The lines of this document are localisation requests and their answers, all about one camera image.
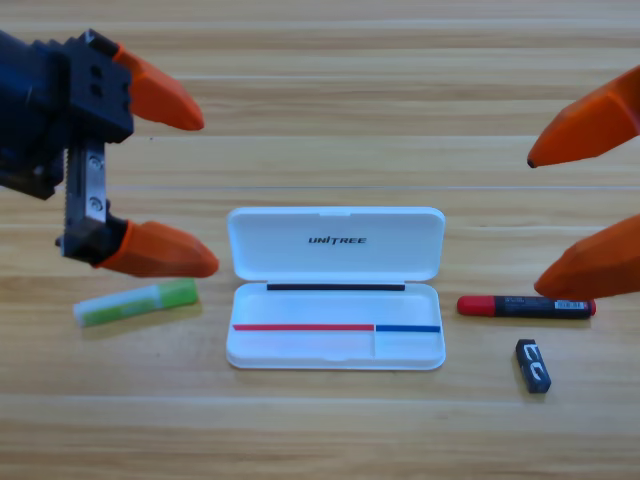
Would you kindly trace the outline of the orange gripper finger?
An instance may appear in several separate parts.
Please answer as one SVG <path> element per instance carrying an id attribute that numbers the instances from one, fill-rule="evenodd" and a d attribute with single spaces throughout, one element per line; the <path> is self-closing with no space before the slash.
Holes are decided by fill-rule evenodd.
<path id="1" fill-rule="evenodd" d="M 206 278 L 218 271 L 219 260 L 187 232 L 128 220 L 120 246 L 95 267 L 140 278 Z"/>
<path id="2" fill-rule="evenodd" d="M 639 290 L 639 217 L 620 221 L 584 238 L 535 282 L 542 296 L 595 300 Z"/>
<path id="3" fill-rule="evenodd" d="M 639 68 L 562 109 L 527 155 L 532 168 L 601 156 L 639 135 Z"/>

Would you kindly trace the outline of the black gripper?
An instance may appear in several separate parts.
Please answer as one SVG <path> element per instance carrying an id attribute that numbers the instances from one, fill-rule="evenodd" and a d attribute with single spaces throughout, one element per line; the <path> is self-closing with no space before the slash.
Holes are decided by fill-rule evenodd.
<path id="1" fill-rule="evenodd" d="M 105 147 L 132 135 L 131 100 L 145 120 L 185 131 L 205 126 L 178 80 L 123 44 L 115 53 L 115 43 L 93 30 L 64 43 L 1 35 L 1 184 L 42 200 L 64 184 L 56 244 L 92 266 L 115 254 L 126 232 L 109 212 Z"/>

